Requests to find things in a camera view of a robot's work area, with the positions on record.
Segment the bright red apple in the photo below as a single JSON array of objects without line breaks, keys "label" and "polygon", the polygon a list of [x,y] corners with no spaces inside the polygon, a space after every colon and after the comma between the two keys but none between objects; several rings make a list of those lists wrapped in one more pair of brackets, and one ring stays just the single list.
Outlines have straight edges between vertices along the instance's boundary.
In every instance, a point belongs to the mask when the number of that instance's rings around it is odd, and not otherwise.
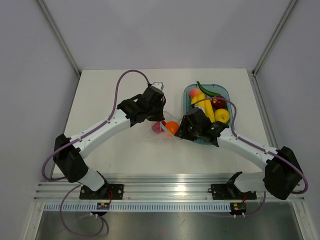
[{"label": "bright red apple", "polygon": [[162,126],[164,127],[165,124],[166,124],[166,122],[165,122],[164,120],[155,122],[155,123],[152,125],[151,129],[152,129],[152,131],[153,131],[154,133],[160,134],[160,133],[164,132],[164,129],[162,128]]}]

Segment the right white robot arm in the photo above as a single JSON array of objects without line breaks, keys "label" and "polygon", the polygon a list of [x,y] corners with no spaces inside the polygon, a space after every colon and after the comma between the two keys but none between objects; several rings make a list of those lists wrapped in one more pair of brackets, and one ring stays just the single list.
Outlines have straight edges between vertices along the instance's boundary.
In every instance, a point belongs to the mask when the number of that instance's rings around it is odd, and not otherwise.
[{"label": "right white robot arm", "polygon": [[223,184],[224,196],[230,199],[242,199],[249,192],[269,192],[280,200],[286,200],[290,194],[303,194],[308,190],[308,181],[290,148],[277,149],[254,143],[238,135],[226,123],[211,122],[198,107],[190,109],[182,117],[175,136],[192,142],[203,140],[236,153],[260,168],[260,172],[236,172]]}]

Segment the clear zip top bag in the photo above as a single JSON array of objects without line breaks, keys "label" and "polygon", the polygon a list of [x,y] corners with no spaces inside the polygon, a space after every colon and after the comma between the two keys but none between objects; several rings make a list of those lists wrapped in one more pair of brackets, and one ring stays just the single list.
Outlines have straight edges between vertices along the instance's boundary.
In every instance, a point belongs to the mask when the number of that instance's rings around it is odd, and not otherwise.
[{"label": "clear zip top bag", "polygon": [[180,140],[175,136],[182,121],[181,117],[171,114],[168,111],[163,112],[164,120],[148,121],[143,127],[142,140],[151,142],[165,142]]}]

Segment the orange fruit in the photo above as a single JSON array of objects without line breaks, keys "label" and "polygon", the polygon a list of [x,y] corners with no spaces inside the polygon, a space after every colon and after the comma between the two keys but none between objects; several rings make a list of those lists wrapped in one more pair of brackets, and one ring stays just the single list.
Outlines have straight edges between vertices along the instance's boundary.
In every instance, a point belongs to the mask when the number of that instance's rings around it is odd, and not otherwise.
[{"label": "orange fruit", "polygon": [[175,133],[178,131],[179,129],[179,124],[175,121],[168,121],[166,122],[166,124],[164,125],[164,127],[167,129],[167,131],[165,132],[165,134],[168,137],[173,137],[175,135]]}]

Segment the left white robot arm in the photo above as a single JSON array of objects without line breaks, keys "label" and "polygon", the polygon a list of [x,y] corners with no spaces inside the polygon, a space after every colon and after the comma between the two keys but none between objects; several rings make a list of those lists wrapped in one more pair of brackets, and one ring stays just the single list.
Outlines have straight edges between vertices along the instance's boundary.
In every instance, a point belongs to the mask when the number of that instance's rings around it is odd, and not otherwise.
[{"label": "left white robot arm", "polygon": [[110,186],[107,180],[85,163],[90,153],[117,133],[127,130],[145,120],[164,120],[163,109],[166,103],[163,84],[149,85],[142,94],[123,100],[104,119],[87,130],[67,138],[64,134],[55,140],[54,163],[70,183],[80,183],[90,190],[97,199],[108,195]]}]

